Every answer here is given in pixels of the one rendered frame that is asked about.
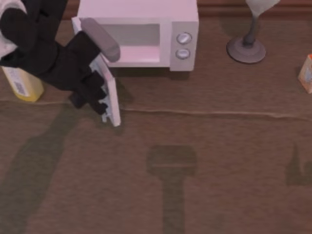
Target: yellow bottle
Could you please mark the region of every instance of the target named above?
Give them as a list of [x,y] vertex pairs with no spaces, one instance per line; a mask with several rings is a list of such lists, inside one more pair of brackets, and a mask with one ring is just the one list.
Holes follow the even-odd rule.
[[44,92],[41,80],[19,68],[2,67],[14,94],[21,100],[36,102]]

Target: microwave window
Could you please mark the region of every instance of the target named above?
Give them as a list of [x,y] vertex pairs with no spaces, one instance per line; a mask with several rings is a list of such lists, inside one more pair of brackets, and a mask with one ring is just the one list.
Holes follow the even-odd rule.
[[118,62],[159,62],[159,24],[103,24],[102,27],[118,42],[121,57]]

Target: person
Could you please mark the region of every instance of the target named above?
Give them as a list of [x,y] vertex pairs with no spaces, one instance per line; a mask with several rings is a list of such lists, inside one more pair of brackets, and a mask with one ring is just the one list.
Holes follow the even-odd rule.
[[76,108],[106,112],[104,79],[90,63],[99,47],[83,31],[62,46],[55,41],[67,0],[0,0],[0,66],[20,68],[63,91]]

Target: table surface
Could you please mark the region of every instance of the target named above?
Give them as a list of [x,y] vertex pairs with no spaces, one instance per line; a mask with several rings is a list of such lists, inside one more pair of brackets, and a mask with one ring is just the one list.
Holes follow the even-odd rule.
[[[23,103],[1,73],[0,233],[311,233],[312,97],[297,74],[312,22],[262,21],[268,55],[244,65],[225,46],[249,25],[201,20],[190,74],[114,70],[120,128],[50,86]],[[63,22],[58,41],[72,35]],[[163,181],[184,184],[162,187],[150,157],[173,164]]]

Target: knob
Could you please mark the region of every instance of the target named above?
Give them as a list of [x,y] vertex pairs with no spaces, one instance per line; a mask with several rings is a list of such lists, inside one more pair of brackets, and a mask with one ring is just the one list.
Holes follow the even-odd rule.
[[177,42],[179,42],[182,45],[188,44],[192,40],[192,36],[189,33],[181,33],[177,36]]
[[178,59],[187,59],[191,55],[191,52],[187,49],[181,49],[176,52],[176,56]]

